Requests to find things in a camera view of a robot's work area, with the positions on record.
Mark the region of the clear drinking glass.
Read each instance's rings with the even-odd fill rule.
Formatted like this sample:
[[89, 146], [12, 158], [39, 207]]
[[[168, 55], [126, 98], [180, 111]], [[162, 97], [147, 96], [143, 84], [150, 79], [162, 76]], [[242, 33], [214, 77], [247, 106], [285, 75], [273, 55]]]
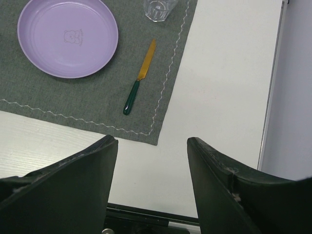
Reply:
[[176, 7], [178, 0], [144, 0], [145, 16], [153, 22], [163, 22]]

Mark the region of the purple plate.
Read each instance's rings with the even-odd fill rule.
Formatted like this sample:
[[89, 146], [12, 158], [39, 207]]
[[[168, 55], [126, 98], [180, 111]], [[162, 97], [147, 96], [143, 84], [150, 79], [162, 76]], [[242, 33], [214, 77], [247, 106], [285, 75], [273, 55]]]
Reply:
[[109, 63], [118, 44], [114, 15], [100, 0], [31, 0], [18, 20], [28, 60], [58, 78], [83, 78]]

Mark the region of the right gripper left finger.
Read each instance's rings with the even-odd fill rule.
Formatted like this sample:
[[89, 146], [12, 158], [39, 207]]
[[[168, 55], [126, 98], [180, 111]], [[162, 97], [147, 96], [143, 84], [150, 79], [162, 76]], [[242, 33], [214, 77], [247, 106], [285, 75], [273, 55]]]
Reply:
[[2, 178], [1, 233], [101, 233], [117, 152], [118, 141], [107, 135], [47, 167]]

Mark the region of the grey cloth napkin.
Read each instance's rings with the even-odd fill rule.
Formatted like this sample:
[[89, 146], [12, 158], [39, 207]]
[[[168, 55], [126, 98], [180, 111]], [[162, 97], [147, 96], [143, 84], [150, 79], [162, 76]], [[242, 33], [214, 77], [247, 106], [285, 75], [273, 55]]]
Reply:
[[[180, 0], [165, 21], [152, 22], [141, 0], [102, 0], [117, 22], [117, 49], [102, 69], [72, 79], [41, 71], [23, 53], [17, 27], [28, 2], [0, 3], [1, 110], [157, 145], [197, 2]], [[126, 116], [123, 108], [152, 39], [152, 62]]]

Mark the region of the green handled knife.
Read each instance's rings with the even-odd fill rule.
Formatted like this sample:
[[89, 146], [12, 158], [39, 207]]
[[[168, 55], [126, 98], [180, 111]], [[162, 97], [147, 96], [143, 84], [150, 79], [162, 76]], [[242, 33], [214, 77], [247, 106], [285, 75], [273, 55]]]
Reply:
[[124, 115], [129, 115], [131, 110], [132, 110], [132, 107], [133, 107], [133, 104], [134, 104], [134, 101], [136, 99], [136, 96], [137, 96], [137, 91], [139, 89], [139, 85], [140, 85], [140, 81], [142, 79], [145, 79], [146, 75], [147, 75], [147, 72], [149, 70], [149, 67], [150, 67], [150, 64], [152, 62], [152, 59], [153, 59], [153, 55], [154, 55], [154, 52], [155, 52], [155, 49], [156, 49], [156, 40], [155, 39], [152, 39], [152, 42], [148, 48], [148, 51], [146, 53], [146, 56], [144, 58], [144, 61], [143, 61], [143, 64], [141, 66], [141, 69], [140, 69], [140, 72], [138, 74], [138, 77], [137, 79], [135, 80], [133, 86], [132, 86], [132, 89], [128, 95], [128, 98], [126, 100], [126, 103], [125, 103], [125, 106], [123, 108], [123, 114]]

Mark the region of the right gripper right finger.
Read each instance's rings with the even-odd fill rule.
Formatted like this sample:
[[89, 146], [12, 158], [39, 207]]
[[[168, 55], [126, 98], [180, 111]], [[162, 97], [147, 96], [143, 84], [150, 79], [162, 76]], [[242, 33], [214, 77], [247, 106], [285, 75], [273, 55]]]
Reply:
[[203, 234], [309, 234], [312, 180], [289, 180], [251, 168], [197, 137], [188, 162]]

